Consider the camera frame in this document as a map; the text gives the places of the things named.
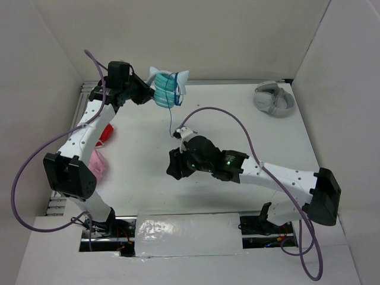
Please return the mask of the teal cat-ear headphones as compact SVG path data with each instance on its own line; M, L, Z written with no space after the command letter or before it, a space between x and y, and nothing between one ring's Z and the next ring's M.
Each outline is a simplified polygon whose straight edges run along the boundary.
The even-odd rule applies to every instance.
M188 70L169 72L151 66L146 83L149 86L154 84L155 92L153 100L156 105L165 109L181 106L183 97L186 94L188 77Z

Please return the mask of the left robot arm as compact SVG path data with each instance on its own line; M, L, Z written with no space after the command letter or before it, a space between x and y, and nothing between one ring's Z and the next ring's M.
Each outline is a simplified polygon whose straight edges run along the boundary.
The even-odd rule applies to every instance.
M127 100L141 105L153 98L153 81L153 76L143 81L126 62L109 62L105 82L99 82L90 92L77 129L55 154L47 153L43 159L50 187L87 212L104 237L115 234L117 222L112 207L96 191L97 179L89 169L91 154Z

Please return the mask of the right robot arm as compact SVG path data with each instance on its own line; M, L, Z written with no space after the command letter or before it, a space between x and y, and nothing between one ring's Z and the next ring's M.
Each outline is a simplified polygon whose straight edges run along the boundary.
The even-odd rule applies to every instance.
M174 137L180 140L180 146L169 152L166 172L175 179L187 178L196 171L207 172L223 182L263 186L292 196L284 206L269 202L262 206L259 226L264 232L271 233L303 215L323 226L336 224L341 188L329 169L309 172L258 163L245 153L220 150L192 131L178 131Z

